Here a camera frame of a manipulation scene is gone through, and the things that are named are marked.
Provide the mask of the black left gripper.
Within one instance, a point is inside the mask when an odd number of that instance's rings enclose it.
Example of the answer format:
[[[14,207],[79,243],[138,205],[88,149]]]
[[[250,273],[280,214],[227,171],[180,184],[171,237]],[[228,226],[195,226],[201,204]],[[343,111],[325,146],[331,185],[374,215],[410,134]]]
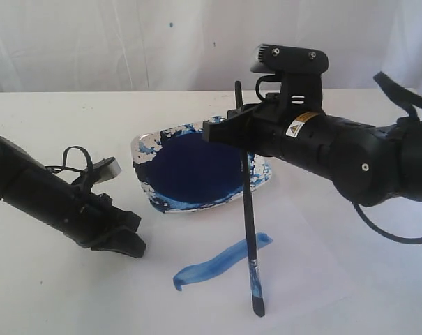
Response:
[[[112,204],[107,194],[95,195],[64,181],[59,183],[63,194],[61,231],[82,248],[109,251],[132,258],[141,258],[146,243],[136,233],[142,218]]]

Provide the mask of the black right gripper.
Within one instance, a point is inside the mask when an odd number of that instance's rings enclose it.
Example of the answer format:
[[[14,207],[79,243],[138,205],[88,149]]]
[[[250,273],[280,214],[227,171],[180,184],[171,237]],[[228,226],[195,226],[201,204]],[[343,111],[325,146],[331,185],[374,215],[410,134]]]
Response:
[[[328,116],[307,105],[245,104],[228,110],[224,119],[204,121],[202,136],[290,164],[328,163]]]

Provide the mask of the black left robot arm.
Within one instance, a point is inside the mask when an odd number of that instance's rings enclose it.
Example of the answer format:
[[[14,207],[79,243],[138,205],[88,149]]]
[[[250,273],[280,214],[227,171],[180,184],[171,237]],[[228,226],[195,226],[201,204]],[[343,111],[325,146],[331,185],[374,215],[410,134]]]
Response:
[[[68,183],[58,174],[68,170],[68,152],[62,165],[43,165],[10,140],[0,136],[0,201],[49,225],[82,248],[110,251],[140,258],[146,243],[137,234],[141,218],[112,204],[111,197],[93,193],[93,185],[117,177],[121,171],[114,157],[97,163],[78,147],[86,167]]]

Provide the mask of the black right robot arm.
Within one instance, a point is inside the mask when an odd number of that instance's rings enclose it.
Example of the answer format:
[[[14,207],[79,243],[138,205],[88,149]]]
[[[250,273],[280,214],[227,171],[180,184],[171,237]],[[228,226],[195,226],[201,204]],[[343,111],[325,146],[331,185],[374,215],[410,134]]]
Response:
[[[229,110],[222,121],[205,121],[203,138],[328,179],[364,207],[396,197],[422,202],[421,120],[373,126],[327,115],[316,103],[282,105],[271,94]]]

